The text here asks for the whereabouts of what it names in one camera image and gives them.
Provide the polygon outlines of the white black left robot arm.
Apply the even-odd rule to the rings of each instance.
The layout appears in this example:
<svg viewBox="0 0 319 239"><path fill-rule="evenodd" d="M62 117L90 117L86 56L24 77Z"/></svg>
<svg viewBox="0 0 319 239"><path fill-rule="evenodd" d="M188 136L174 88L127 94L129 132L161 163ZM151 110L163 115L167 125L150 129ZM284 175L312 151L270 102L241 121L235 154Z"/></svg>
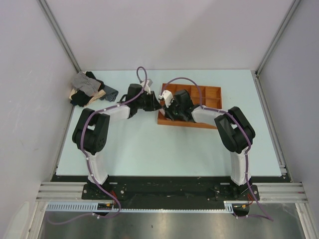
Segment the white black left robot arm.
<svg viewBox="0 0 319 239"><path fill-rule="evenodd" d="M86 157L88 179L96 183L93 194L99 199L109 196L110 186L104 182L108 172L98 154L106 145L110 123L133 117L138 110L154 112L161 108L154 91L148 85L130 84L128 92L116 105L102 110L85 108L72 134L72 141Z"/></svg>

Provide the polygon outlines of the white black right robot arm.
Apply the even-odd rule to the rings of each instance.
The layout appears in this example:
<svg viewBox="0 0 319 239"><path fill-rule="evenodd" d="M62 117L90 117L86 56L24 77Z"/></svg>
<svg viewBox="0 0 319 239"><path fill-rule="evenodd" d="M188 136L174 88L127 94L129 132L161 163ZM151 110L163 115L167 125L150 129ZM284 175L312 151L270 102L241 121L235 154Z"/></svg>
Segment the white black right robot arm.
<svg viewBox="0 0 319 239"><path fill-rule="evenodd" d="M171 121L204 123L217 128L221 141L230 152L231 180L230 195L241 200L248 194L245 184L250 180L248 154L256 136L254 129L239 107L228 111L195 105L190 94L181 90L173 94L163 91L159 96L164 101L162 112Z"/></svg>

